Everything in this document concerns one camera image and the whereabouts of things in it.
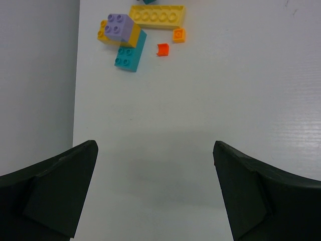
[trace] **building block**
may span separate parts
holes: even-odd
[[[184,43],[186,38],[185,29],[174,29],[173,31],[173,42]]]
[[[156,0],[143,0],[143,2],[144,2],[145,4],[150,4],[150,3],[154,2],[154,1],[156,1]]]
[[[129,16],[141,28],[177,29],[183,25],[185,6],[133,5]]]
[[[119,47],[115,66],[131,72],[136,72],[146,37],[147,34],[141,30],[136,48]]]
[[[158,56],[168,56],[170,51],[170,46],[168,44],[157,44],[158,46]]]
[[[98,31],[97,39],[101,41],[104,44],[112,44],[112,45],[120,45],[124,47],[136,47],[139,34],[140,34],[140,26],[137,24],[133,24],[131,35],[128,42],[120,42],[120,41],[114,41],[105,36],[105,27],[107,26],[107,20],[102,20],[100,23],[100,29]]]
[[[108,15],[105,36],[114,41],[128,42],[134,21],[126,14]]]

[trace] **teal toy brick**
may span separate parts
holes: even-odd
[[[131,72],[136,72],[144,48],[147,34],[141,30],[136,48],[119,47],[115,66]]]

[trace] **orange toy brick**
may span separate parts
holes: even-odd
[[[170,46],[168,44],[157,44],[158,46],[158,56],[168,56],[170,51]]]
[[[185,43],[185,37],[186,37],[185,29],[174,29],[173,31],[174,43]]]

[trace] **white table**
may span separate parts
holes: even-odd
[[[215,140],[321,180],[321,1],[159,1],[187,7],[187,42],[146,29],[129,73],[96,35],[137,2],[81,0],[74,145],[99,156],[76,241],[232,240]]]

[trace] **purple toy brick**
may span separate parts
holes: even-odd
[[[105,36],[111,40],[128,42],[133,26],[134,21],[128,15],[110,14],[105,27]]]

